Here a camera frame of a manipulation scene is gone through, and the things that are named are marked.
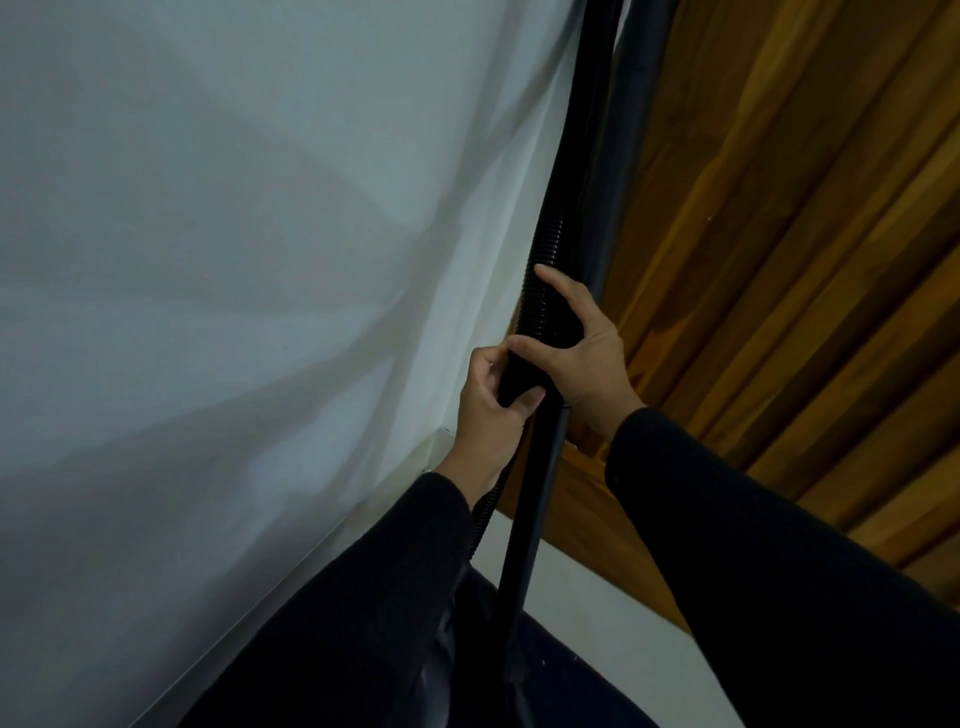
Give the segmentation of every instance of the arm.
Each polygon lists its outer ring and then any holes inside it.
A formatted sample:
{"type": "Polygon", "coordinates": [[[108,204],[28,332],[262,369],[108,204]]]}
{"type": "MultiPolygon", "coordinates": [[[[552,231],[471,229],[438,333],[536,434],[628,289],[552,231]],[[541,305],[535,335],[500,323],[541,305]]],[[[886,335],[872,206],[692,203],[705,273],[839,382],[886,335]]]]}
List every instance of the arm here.
{"type": "Polygon", "coordinates": [[[608,484],[746,725],[956,723],[960,618],[644,408],[587,289],[538,275],[585,338],[570,350],[508,346],[612,439],[608,484]]]}
{"type": "Polygon", "coordinates": [[[543,397],[496,403],[506,354],[473,353],[444,462],[264,625],[182,725],[381,726],[403,713],[468,559],[470,508],[543,397]]]}

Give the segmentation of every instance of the black long-sleeve shirt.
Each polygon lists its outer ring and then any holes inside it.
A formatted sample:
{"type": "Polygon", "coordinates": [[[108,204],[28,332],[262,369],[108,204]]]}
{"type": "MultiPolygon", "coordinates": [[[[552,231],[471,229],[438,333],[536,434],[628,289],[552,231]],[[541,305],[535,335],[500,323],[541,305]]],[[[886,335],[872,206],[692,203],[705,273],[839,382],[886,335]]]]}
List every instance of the black long-sleeve shirt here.
{"type": "MultiPolygon", "coordinates": [[[[606,477],[748,728],[960,725],[960,617],[922,587],[656,410],[621,425],[606,477]]],[[[389,725],[472,526],[453,484],[422,475],[270,619],[183,725],[389,725]]]]}

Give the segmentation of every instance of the white wall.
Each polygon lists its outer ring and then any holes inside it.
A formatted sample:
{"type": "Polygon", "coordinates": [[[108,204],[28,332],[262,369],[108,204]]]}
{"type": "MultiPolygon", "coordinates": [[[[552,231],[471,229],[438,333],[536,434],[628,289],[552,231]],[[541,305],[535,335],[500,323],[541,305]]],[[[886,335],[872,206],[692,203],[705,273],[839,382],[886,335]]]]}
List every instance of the white wall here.
{"type": "MultiPolygon", "coordinates": [[[[494,513],[473,556],[494,584],[512,523],[494,513]]],[[[742,728],[689,635],[546,542],[524,609],[660,728],[742,728]]]]}
{"type": "Polygon", "coordinates": [[[449,417],[569,6],[4,3],[0,724],[129,723],[449,417]]]}

